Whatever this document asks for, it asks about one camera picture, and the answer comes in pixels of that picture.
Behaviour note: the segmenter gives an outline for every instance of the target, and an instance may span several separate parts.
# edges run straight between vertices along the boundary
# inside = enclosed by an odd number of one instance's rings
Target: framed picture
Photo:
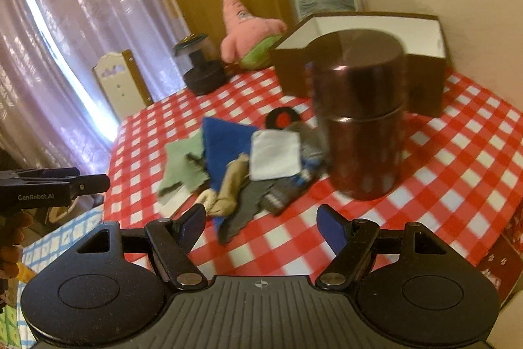
[[[296,23],[318,12],[363,11],[362,0],[290,0],[290,2]]]

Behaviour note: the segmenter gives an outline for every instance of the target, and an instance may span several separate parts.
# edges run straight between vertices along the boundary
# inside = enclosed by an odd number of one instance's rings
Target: pink plush toy
[[[287,31],[277,19],[253,16],[240,0],[223,0],[227,36],[222,41],[222,60],[242,68],[260,69],[269,65],[268,50]]]

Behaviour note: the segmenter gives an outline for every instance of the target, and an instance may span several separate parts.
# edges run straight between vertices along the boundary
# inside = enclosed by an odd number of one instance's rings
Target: brown box
[[[523,200],[505,227],[503,234],[508,238],[508,241],[511,242],[516,251],[523,255]]]
[[[367,28],[395,36],[407,56],[407,109],[433,117],[441,115],[445,69],[450,65],[438,17],[394,12],[313,14],[290,29],[269,51],[285,95],[307,98],[305,66],[308,44],[317,37],[352,28]]]
[[[523,259],[508,238],[501,235],[476,269],[496,287],[501,303],[504,303],[521,277]]]

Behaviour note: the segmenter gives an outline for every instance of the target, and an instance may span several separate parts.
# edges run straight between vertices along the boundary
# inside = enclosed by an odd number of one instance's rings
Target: fabric pile
[[[201,130],[165,146],[158,189],[165,204],[180,189],[198,194],[226,244],[265,209],[279,215],[318,177],[322,152],[316,130],[296,121],[284,130],[204,117]]]

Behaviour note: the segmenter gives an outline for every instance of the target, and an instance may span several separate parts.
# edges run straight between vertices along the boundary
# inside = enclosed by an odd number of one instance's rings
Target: window
[[[78,78],[74,75],[73,71],[65,61],[64,57],[60,53],[56,43],[54,42],[51,32],[49,31],[43,15],[38,8],[36,0],[25,0],[31,14],[36,22],[38,30],[42,39],[45,41],[47,49],[51,53],[54,61],[58,65],[59,69],[62,71],[63,75],[67,81],[71,84],[72,88],[80,98],[82,104],[86,108],[87,112],[91,116],[93,122],[96,124],[98,131],[105,136],[109,141],[114,141],[118,132],[118,123],[114,116],[107,115],[98,108],[93,99],[89,96],[85,88],[82,86]]]

